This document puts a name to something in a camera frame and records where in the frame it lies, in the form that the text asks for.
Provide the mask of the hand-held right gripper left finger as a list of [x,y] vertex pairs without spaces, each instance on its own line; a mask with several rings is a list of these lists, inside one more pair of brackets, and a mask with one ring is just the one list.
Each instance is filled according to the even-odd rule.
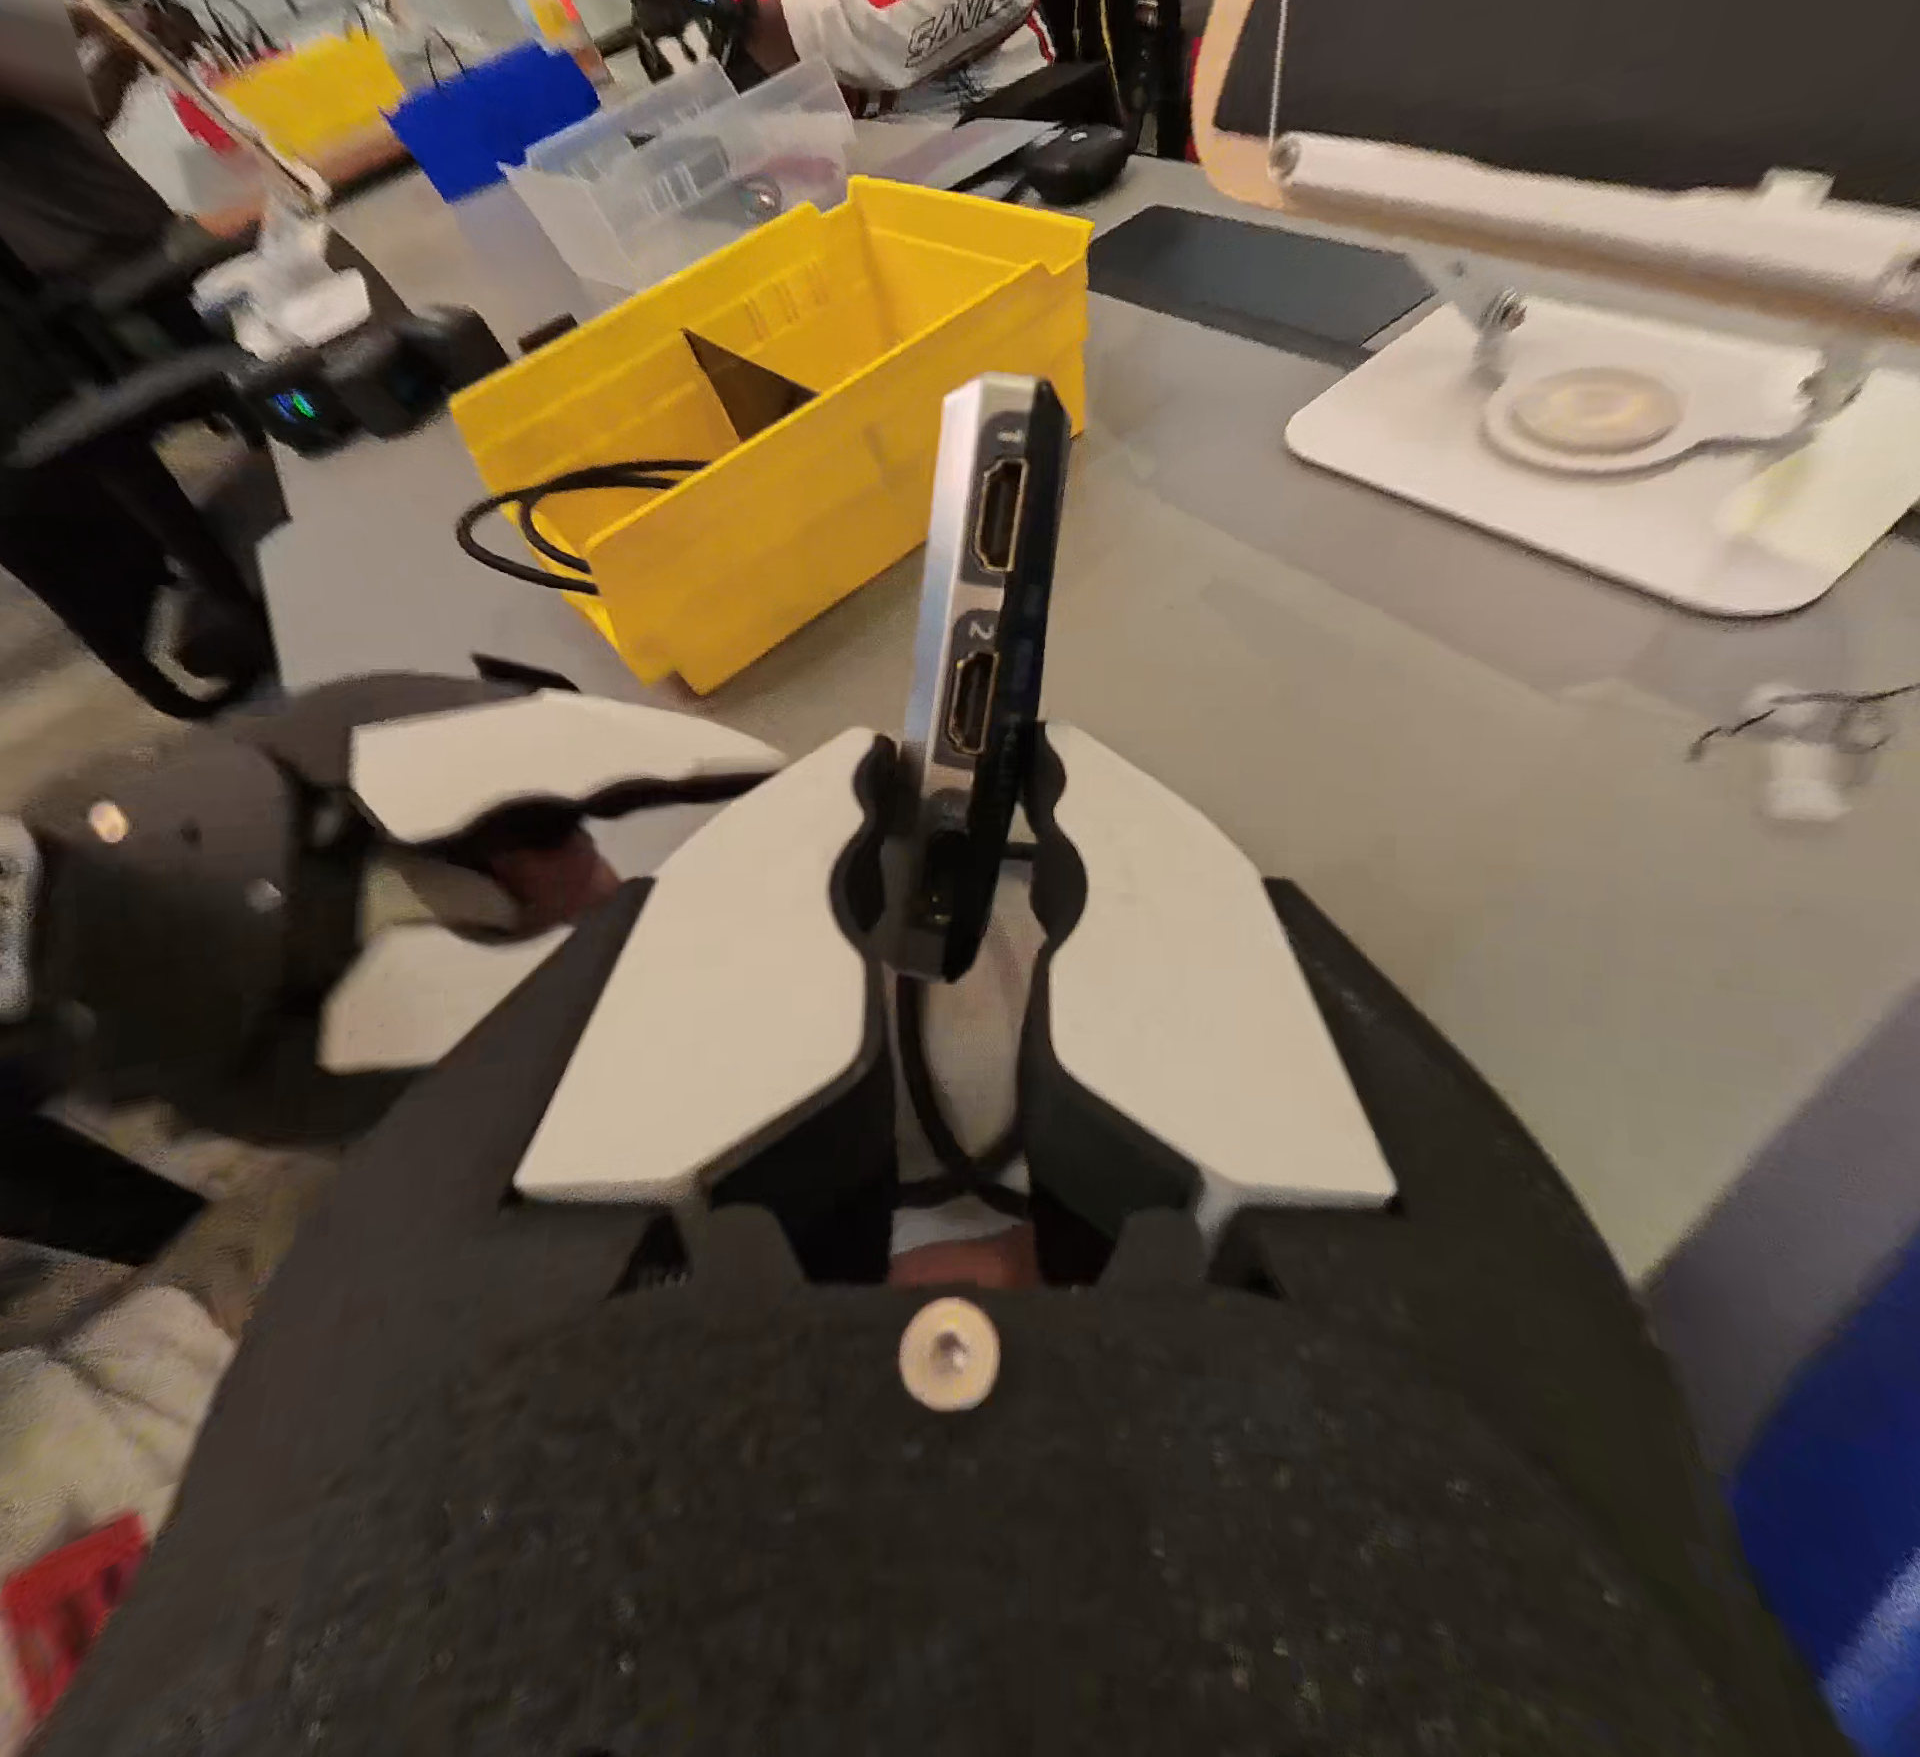
[[749,1207],[882,1281],[899,1189],[869,931],[897,750],[851,729],[672,852],[517,1172],[551,1207]]

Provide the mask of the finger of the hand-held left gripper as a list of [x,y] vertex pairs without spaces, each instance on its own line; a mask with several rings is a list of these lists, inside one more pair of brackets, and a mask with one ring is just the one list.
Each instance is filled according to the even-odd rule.
[[471,870],[374,870],[352,955],[318,1014],[321,1069],[440,1063],[571,935],[571,925],[528,929],[509,891]]
[[677,710],[542,690],[357,726],[349,791],[392,843],[575,827],[716,802],[780,774],[777,747]]

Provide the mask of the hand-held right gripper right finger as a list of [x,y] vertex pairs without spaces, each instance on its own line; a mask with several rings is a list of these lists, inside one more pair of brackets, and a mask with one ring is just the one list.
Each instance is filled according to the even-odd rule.
[[1389,1217],[1396,1172],[1256,861],[1069,724],[1037,734],[1024,814],[1040,947],[1021,1151],[1042,1278],[1096,1281],[1149,1214],[1183,1220],[1204,1264],[1256,1219]]

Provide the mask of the yellow plastic bin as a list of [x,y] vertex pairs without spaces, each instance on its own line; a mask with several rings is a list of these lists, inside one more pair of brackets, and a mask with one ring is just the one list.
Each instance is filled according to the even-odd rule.
[[[707,695],[924,544],[947,393],[1047,379],[1087,420],[1090,220],[856,177],[454,395],[488,493],[697,464],[664,494],[541,509],[577,620],[651,687]],[[816,393],[740,446],[681,332]]]

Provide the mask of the silver HDMI switch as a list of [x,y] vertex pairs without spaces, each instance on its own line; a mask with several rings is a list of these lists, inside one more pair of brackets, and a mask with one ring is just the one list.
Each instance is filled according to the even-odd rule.
[[991,921],[1038,732],[1071,438],[1042,378],[943,400],[882,840],[879,945],[902,976],[963,976]]

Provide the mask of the grey desk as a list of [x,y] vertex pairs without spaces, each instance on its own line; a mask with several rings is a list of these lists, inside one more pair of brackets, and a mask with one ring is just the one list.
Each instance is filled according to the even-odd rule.
[[1673,613],[1299,466],[1311,357],[1090,297],[1047,712],[1311,898],[1548,1148],[1631,1280],[1727,1200],[1915,1230],[1915,706],[1846,817],[1762,817],[1769,687],[1915,678],[1915,544],[1778,622]]

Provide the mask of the black desk mat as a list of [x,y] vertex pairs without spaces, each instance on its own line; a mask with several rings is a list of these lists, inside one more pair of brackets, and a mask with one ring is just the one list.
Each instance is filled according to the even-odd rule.
[[1432,302],[1404,257],[1173,207],[1092,236],[1089,289],[1340,371]]

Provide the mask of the black bin divider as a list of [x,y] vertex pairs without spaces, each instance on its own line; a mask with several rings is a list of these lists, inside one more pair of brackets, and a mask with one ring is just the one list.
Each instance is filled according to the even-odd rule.
[[780,426],[816,400],[813,389],[792,378],[784,378],[689,330],[683,330],[681,336],[740,446]]

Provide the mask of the white cloth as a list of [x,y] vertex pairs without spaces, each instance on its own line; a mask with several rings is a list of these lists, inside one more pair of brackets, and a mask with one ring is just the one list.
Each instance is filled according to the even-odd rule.
[[186,1292],[134,1290],[2,1360],[2,1563],[121,1519],[165,1527],[234,1337]]

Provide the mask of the blue bag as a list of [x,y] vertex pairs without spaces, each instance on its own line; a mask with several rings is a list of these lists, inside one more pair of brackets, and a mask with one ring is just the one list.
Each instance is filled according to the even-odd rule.
[[500,186],[534,143],[599,114],[599,99],[572,55],[524,42],[430,81],[382,118],[440,200],[458,207]]

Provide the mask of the clear plastic container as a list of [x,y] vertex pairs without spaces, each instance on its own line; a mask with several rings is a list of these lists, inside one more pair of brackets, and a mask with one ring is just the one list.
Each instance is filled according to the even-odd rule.
[[824,65],[738,93],[701,62],[533,143],[505,177],[581,282],[628,297],[787,212],[838,208],[851,142]]

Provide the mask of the white tablet stand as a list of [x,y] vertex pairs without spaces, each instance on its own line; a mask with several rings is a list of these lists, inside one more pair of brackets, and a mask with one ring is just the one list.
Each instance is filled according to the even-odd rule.
[[1723,620],[1809,608],[1915,504],[1915,210],[1306,133],[1269,167],[1434,294],[1290,418],[1302,464]]

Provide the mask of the yellow bag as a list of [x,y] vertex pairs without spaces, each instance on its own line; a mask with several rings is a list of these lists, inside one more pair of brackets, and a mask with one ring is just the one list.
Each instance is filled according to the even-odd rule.
[[385,45],[358,28],[307,39],[211,89],[269,143],[309,163],[380,128],[409,92]]

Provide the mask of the black computer mouse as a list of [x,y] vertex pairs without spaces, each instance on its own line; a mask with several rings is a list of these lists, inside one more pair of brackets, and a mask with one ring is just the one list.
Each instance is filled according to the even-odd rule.
[[1090,205],[1117,186],[1134,155],[1132,136],[1114,126],[1075,126],[1034,142],[1021,162],[1021,181],[1052,210]]

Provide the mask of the blue plastic bin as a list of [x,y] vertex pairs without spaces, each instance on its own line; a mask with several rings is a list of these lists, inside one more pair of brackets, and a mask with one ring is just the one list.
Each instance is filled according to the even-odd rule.
[[1860,1754],[1918,1752],[1918,1240],[1732,1477],[1754,1581]]

